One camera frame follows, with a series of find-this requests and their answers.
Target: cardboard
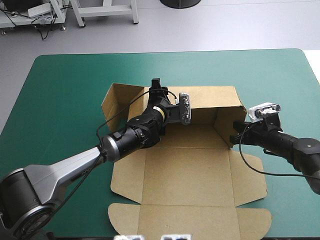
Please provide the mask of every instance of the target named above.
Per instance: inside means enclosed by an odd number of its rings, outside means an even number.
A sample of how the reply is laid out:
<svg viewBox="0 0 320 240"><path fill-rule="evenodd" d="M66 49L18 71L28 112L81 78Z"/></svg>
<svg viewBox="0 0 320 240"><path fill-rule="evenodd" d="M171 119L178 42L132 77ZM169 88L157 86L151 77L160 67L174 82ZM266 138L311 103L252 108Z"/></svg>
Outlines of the cardboard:
<svg viewBox="0 0 320 240"><path fill-rule="evenodd" d="M102 109L111 116L147 87L113 84ZM192 124L168 124L154 147L138 150L116 162L111 189L140 205L114 203L108 215L121 235L159 240L164 234L192 234L195 240L259 240L269 230L266 209L236 208L267 195L265 177L249 169L229 136L233 122L246 109L233 86L173 86L176 95L189 93ZM148 95L137 100L108 126L140 115ZM263 170L262 161L245 154Z"/></svg>

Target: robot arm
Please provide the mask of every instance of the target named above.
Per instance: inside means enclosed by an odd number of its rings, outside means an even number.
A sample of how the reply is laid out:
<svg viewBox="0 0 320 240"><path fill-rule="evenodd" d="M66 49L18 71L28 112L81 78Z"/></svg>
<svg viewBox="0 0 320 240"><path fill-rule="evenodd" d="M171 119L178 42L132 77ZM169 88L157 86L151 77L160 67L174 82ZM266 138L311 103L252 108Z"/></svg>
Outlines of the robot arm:
<svg viewBox="0 0 320 240"><path fill-rule="evenodd" d="M67 187L94 167L116 162L130 153L154 146L168 123L188 125L190 100L180 93L176 104L168 88L152 80L145 111L126 126L106 135L101 145L52 165L29 165L7 175L0 182L0 239L27 240L50 220L65 199Z"/></svg>
<svg viewBox="0 0 320 240"><path fill-rule="evenodd" d="M320 195L320 142L284 133L279 112L280 106L269 102L250 108L251 122L234 122L233 128L240 134L231 136L230 141L239 144L244 132L242 145L260 146L265 154L285 158L298 172L314 177L306 180L312 191Z"/></svg>

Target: white cart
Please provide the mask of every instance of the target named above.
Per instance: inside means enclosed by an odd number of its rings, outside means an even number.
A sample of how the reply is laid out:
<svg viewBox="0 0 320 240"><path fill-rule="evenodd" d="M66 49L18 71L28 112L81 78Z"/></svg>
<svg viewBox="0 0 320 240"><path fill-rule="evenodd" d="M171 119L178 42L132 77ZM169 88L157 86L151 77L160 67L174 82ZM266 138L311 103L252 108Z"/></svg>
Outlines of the white cart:
<svg viewBox="0 0 320 240"><path fill-rule="evenodd" d="M128 5L112 5L113 0L103 0L102 6L80 7L79 0L70 0L80 27L85 27L85 17L112 15L132 15L133 23L139 23L136 0L128 0Z"/></svg>
<svg viewBox="0 0 320 240"><path fill-rule="evenodd" d="M59 4L58 0L50 0L51 5L53 7L54 13L56 14L55 24L61 24L61 30L64 31L66 28L63 26L63 23L66 20L66 14L68 9L61 9L62 6ZM64 4L68 5L70 0L65 0ZM1 9L4 9L4 4L0 3ZM28 12L21 12L22 15L28 16ZM32 24L50 24L51 21L43 21L43 20L34 20L32 18L27 18L23 16L16 15L15 17L10 18L15 25L21 26L21 25L30 25ZM0 29L1 34L5 35L6 31L5 28L13 28L15 25L10 21L10 19L2 12L0 11Z"/></svg>

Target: gray floor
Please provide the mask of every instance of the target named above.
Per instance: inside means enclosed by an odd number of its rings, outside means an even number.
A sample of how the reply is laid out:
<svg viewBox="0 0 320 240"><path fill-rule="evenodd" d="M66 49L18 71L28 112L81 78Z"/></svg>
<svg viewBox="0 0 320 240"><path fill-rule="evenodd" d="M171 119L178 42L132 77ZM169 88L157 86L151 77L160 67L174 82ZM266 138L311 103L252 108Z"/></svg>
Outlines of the gray floor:
<svg viewBox="0 0 320 240"><path fill-rule="evenodd" d="M202 0L183 10L159 0L137 3L139 24L130 16L110 16L88 18L86 27L78 28L70 11L67 31L51 32L46 41L31 27L0 36L0 132L40 55L320 49L320 0Z"/></svg>

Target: black cable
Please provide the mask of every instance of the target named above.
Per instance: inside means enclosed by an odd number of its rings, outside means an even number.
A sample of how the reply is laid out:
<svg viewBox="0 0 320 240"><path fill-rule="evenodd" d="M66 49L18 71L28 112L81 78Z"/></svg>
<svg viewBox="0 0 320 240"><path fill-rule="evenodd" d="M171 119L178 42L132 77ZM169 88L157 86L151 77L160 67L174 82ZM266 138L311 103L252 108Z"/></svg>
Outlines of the black cable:
<svg viewBox="0 0 320 240"><path fill-rule="evenodd" d="M113 120L115 117L117 117L119 114L121 114L125 109L127 109L128 107L130 107L130 105L132 105L135 101L137 101L139 98L141 98L143 95L147 94L147 93L150 93L150 92L153 92L153 91L164 91L164 92L168 92L170 94L172 94L174 96L174 98L176 99L177 96L169 91L169 90L166 90L166 89L162 89L162 88L159 88L159 89L151 89L149 91L146 91L144 93L142 93L141 95L139 95L138 97L136 97L134 100L132 100L126 107L124 107L122 110L120 110L118 113L116 113L115 115L113 115L111 118L109 118L108 120L106 120L103 124L101 124L97 130L96 130L96 134L100 140L100 144L101 146L102 145L102 140L99 136L99 129L102 128L105 124L107 124L108 122L110 122L111 120ZM48 216L48 218L43 221L42 224L40 224L39 226L37 226L37 228L30 234L30 235L27 235L27 236L21 236L20 237L20 240L25 240L29 237L32 237L34 235L34 233L36 233L38 230L40 230L41 228L43 228L54 216L55 214L66 204L66 202L73 196L73 194L78 190L78 188L80 187L80 185L86 180L86 178L89 176L89 174L92 172L92 170L95 168L95 166L97 165L97 163L99 162L100 160L100 157L102 156L102 154L99 154L99 156L96 158L96 160L94 161L94 163L91 165L91 167L89 168L89 170L85 173L85 175L83 176L83 178L78 182L78 184L74 187L74 189L70 192L70 194L63 200L63 202L59 205L59 207L57 207L51 214L50 216Z"/></svg>
<svg viewBox="0 0 320 240"><path fill-rule="evenodd" d="M41 228L43 228L45 225L47 225L48 222L50 222L50 220L56 215L56 213L67 203L67 201L73 196L73 194L78 190L78 188L80 187L80 185L86 180L86 178L89 176L89 174L92 172L92 170L95 168L95 166L97 165L97 163L100 160L100 157L102 155L99 154L99 156L96 158L96 160L94 161L94 163L91 165L91 167L89 168L89 170L85 173L85 175L83 176L83 178L78 182L78 184L74 187L74 189L69 193L69 195L63 200L63 202L59 205L59 207L57 207L51 214L50 216L47 217L47 219L45 221L43 221L39 226L37 226L34 231L29 234L29 235L22 235L20 237L20 240L25 240L25 239L29 239L30 237L32 237L38 230L40 230Z"/></svg>
<svg viewBox="0 0 320 240"><path fill-rule="evenodd" d="M57 19L57 15L55 14L54 17L53 17L53 19L52 19L51 22L50 22L50 25L49 25L49 27L48 27L48 30L46 31L46 35L45 35L45 36L43 35L43 32L41 32L40 28L37 28L36 26L33 25L33 23L37 20L37 18L34 19L34 20L31 22L31 25L34 26L35 29L40 33L41 39L42 39L42 40L45 40L45 39L47 39L47 37L48 37L48 35L49 35L49 32L52 31L52 25L55 24L56 19Z"/></svg>
<svg viewBox="0 0 320 240"><path fill-rule="evenodd" d="M254 123L249 123L248 126L243 130L241 137L240 137L240 142L239 142L239 152L241 155L242 160L244 161L244 163L253 171L259 173L259 174L264 174L264 175L270 175L270 176L278 176L278 177L304 177L304 178L310 178L310 179L316 179L316 180L320 180L320 178L315 177L315 176L310 176L310 175L304 175L304 174L294 174L294 173L272 173L272 172L266 172L266 171L260 171L258 169L255 169L253 166L251 166L247 160L245 159L243 153L242 153L242 149L241 149L241 143L242 143L242 138L244 136L244 134L249 131L256 122Z"/></svg>
<svg viewBox="0 0 320 240"><path fill-rule="evenodd" d="M141 95L137 96L134 100L132 100L131 102L129 102L129 104L127 106L125 106L123 109L121 109L117 114L113 115L112 117L110 117L108 120L106 120L104 123L102 123L100 126L98 126L98 128L96 129L96 136L98 137L99 139L99 142L100 142L100 147L103 148L103 142L102 142L102 139L99 135L99 131L100 129L106 125L108 122L110 122L111 120L113 120L114 118L116 118L117 116L119 116L124 110L126 110L127 108L129 108L135 101L137 101L139 98L141 98L143 95L147 94L147 93L150 93L150 92L154 92L154 91L164 91L164 92L167 92L167 93L170 93L174 96L175 99L177 99L177 96L169 91L169 90L166 90L166 89L162 89L162 88L158 88L158 89L151 89L149 91L146 91L144 93L142 93Z"/></svg>
<svg viewBox="0 0 320 240"><path fill-rule="evenodd" d="M12 21L11 17L8 16L7 12L3 9L0 8L0 11L4 13L4 15L6 15L6 17L10 20L10 22L16 27L17 25L14 23L14 21Z"/></svg>

